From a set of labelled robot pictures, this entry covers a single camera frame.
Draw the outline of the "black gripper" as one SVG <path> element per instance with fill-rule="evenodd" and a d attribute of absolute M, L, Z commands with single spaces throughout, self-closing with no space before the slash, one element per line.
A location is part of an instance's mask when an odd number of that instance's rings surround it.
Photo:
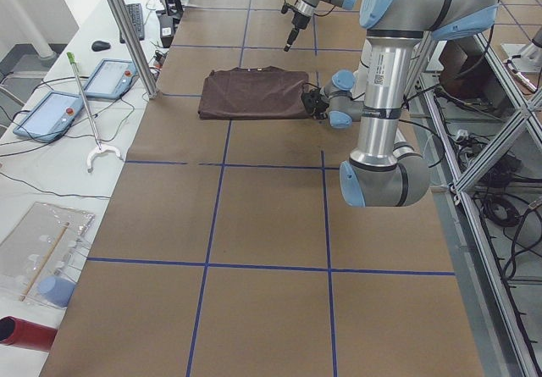
<path fill-rule="evenodd" d="M 285 44 L 285 47 L 284 47 L 285 52 L 290 51 L 290 48 L 292 47 L 292 45 L 296 41 L 297 32 L 299 30 L 305 30 L 310 21 L 311 21 L 310 16 L 307 16 L 307 15 L 305 15 L 303 13 L 300 13 L 300 12 L 297 12 L 297 11 L 294 12 L 294 15 L 293 15 L 293 18 L 292 18 L 292 21 L 291 21 L 291 23 L 293 24 L 293 29 L 290 31 L 290 34 L 287 37 L 287 41 L 286 41 L 286 44 Z"/>
<path fill-rule="evenodd" d="M 309 117 L 327 117 L 329 104 L 323 100 L 319 89 L 303 92 L 301 102 Z"/>

